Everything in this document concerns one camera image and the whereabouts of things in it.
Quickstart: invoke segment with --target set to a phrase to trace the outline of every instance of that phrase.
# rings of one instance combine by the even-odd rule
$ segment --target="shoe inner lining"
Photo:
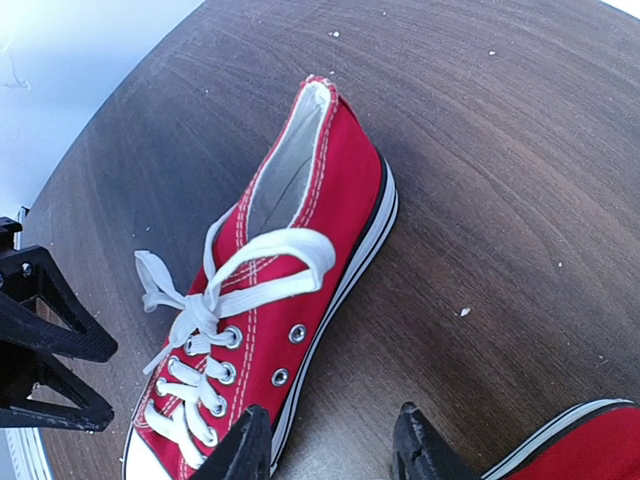
[[[320,82],[300,94],[285,134],[263,169],[249,209],[249,238],[288,227],[307,196],[318,137],[331,103]]]

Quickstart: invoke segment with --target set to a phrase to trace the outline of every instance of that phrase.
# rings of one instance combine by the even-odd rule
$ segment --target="red shoe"
[[[640,408],[626,400],[577,405],[538,430],[483,480],[638,480]]]
[[[273,471],[320,338],[397,208],[391,170],[350,107],[307,79],[247,191],[209,229],[189,294],[136,252],[145,310],[182,312],[145,370],[124,478],[189,478],[252,404],[270,414]]]

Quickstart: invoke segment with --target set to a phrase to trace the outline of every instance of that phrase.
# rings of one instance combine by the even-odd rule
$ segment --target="brown wooden surface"
[[[638,398],[638,21],[589,0],[216,0],[117,89],[26,223],[120,343],[74,362],[117,416],[45,434],[57,478],[119,477],[172,321],[142,312],[133,251],[186,289],[298,83],[332,71],[401,208],[318,350],[277,478],[388,477],[405,400],[483,471],[576,402]]]

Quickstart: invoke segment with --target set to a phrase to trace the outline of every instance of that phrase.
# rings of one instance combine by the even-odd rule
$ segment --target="shoelace bow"
[[[191,355],[207,355],[206,367],[202,373],[172,357],[169,360],[169,373],[180,383],[163,381],[157,385],[157,389],[161,395],[173,395],[181,399],[182,403],[170,417],[159,413],[152,401],[144,412],[149,426],[177,443],[185,461],[194,469],[199,468],[205,458],[191,436],[209,447],[218,443],[217,433],[200,415],[198,403],[201,402],[214,416],[224,414],[227,408],[226,400],[217,394],[210,383],[210,379],[220,381],[230,375],[228,367],[211,357],[212,346],[228,348],[236,341],[236,335],[232,331],[218,332],[220,319],[233,317],[286,297],[318,291],[322,287],[324,275],[335,264],[335,250],[327,237],[309,229],[289,228],[255,237],[216,270],[213,241],[232,211],[233,208],[207,231],[203,265],[208,283],[203,293],[186,296],[178,293],[169,270],[158,256],[146,250],[135,252],[136,269],[146,291],[142,297],[144,310],[152,312],[158,305],[181,310],[171,327],[167,346],[145,367],[144,373],[149,375],[173,349],[181,348],[187,343]],[[223,282],[240,265],[276,255],[296,257],[308,268],[294,275],[220,295]]]

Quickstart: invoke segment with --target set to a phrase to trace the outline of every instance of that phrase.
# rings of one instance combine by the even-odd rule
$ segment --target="white toe cap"
[[[171,480],[149,446],[133,430],[124,455],[123,480]]]

